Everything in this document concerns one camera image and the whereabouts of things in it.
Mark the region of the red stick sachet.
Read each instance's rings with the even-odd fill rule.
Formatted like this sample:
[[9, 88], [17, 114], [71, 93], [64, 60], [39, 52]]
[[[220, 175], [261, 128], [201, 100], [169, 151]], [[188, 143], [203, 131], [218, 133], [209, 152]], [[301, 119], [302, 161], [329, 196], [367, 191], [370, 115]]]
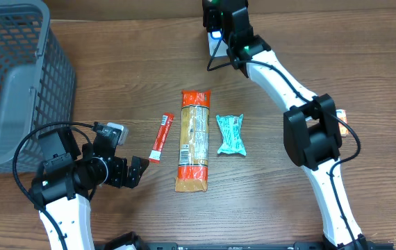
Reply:
[[156, 136], [154, 145], [149, 155], [149, 161], [151, 163], [160, 162], [160, 156], [162, 154], [162, 150], [165, 145], [165, 141], [167, 139], [173, 120], [174, 120], [174, 114], [168, 112], [163, 114], [160, 123], [160, 128], [158, 130], [158, 134]]

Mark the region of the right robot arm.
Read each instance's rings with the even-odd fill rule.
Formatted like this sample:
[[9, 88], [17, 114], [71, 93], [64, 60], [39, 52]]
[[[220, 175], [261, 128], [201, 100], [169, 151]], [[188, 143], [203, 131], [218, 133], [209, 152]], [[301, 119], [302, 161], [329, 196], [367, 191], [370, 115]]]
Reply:
[[310, 180], [323, 223], [325, 249], [369, 249], [341, 177], [340, 127], [334, 100], [306, 89], [254, 33], [248, 1], [203, 1], [203, 26], [227, 45], [229, 65], [262, 87], [283, 111], [283, 144]]

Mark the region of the red snack package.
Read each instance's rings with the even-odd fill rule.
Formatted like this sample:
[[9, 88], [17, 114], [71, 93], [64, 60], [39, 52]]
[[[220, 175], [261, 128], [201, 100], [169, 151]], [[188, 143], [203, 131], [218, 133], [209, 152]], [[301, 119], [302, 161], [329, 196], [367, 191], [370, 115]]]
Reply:
[[208, 147], [211, 91], [182, 91], [177, 192], [208, 189]]

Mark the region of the teal tissue packet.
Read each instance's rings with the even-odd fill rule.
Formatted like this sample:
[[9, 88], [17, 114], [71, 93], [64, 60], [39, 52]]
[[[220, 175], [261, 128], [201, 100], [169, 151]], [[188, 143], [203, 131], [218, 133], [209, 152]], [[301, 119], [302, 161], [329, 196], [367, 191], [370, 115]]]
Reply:
[[218, 154], [240, 154], [246, 156], [247, 152], [241, 138], [241, 128], [244, 115], [216, 116], [217, 125], [222, 134], [222, 145], [217, 150]]

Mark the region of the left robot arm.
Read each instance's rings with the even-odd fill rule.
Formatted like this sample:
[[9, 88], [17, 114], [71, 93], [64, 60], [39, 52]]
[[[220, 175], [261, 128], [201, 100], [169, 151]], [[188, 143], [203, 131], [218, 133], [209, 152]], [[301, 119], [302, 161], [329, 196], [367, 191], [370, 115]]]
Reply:
[[134, 232], [95, 244], [91, 231], [91, 200], [100, 185], [135, 188], [149, 160], [115, 156], [126, 127], [95, 124], [96, 137], [79, 147], [74, 127], [55, 128], [39, 136], [44, 160], [32, 181], [30, 196], [40, 206], [52, 249], [146, 249]]

